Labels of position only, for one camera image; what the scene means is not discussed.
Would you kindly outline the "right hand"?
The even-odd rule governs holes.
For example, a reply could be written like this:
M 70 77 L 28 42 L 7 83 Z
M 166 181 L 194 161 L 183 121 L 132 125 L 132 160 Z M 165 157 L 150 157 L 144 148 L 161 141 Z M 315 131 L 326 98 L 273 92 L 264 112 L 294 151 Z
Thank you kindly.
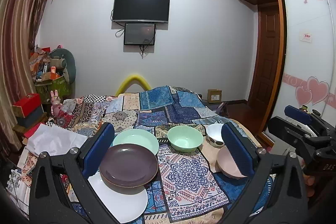
M 315 177 L 303 174 L 303 179 L 305 181 L 307 197 L 310 198 L 314 195 L 313 185 L 315 183 Z

